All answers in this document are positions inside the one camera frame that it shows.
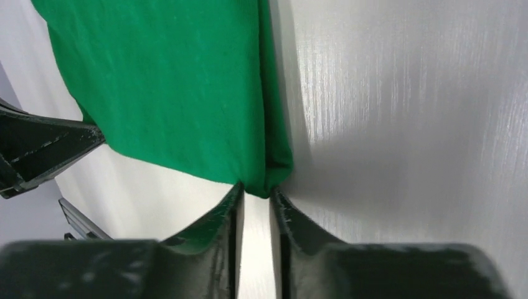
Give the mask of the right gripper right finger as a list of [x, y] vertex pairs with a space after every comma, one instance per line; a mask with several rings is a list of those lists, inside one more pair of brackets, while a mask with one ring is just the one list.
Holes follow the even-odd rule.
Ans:
[[270, 194], [278, 298], [510, 298], [495, 263], [461, 243], [348, 243]]

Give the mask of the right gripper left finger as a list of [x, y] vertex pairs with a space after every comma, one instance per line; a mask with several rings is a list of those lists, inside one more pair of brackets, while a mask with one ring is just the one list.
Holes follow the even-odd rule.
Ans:
[[162, 240], [20, 241], [1, 250], [2, 298], [235, 298], [240, 206], [217, 206]]

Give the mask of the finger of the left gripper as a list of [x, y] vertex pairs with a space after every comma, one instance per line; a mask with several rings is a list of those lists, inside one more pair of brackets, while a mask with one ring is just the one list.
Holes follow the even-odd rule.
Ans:
[[1, 196], [9, 199], [53, 180], [105, 143], [96, 125], [31, 115], [1, 101]]

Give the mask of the green t-shirt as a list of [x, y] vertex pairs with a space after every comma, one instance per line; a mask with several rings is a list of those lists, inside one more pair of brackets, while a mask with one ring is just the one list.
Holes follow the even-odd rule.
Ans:
[[34, 1], [116, 152], [267, 198], [293, 170], [268, 1]]

